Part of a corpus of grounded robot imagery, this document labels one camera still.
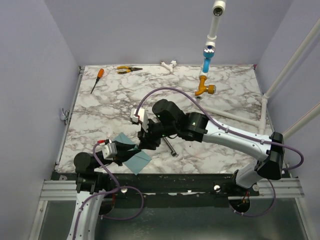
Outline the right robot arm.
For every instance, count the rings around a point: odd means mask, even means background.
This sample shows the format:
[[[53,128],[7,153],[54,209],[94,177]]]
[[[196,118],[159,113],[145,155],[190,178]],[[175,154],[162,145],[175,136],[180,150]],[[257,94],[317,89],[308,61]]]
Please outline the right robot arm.
[[[274,132],[270,136],[232,128],[220,122],[212,122],[198,112],[184,113],[174,102],[161,99],[152,107],[158,121],[149,119],[144,109],[133,108],[131,122],[141,126],[137,133],[140,150],[156,150],[161,139],[176,135],[189,142],[205,142],[222,145],[254,158],[254,162],[234,172],[230,191],[241,196],[261,179],[280,180],[283,170],[283,136]]]

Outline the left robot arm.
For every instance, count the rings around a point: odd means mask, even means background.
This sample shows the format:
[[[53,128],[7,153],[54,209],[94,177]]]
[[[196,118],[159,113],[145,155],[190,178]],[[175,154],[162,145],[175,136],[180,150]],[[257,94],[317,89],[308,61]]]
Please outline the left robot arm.
[[[134,190],[141,197],[139,211],[121,220],[131,220],[141,214],[145,203],[143,193],[134,186],[121,186],[107,168],[110,163],[121,166],[140,152],[135,144],[106,139],[97,141],[91,153],[80,152],[74,157],[76,200],[68,240],[93,240],[98,218],[118,221],[119,218],[100,213],[100,209],[104,197],[113,198],[121,190]]]

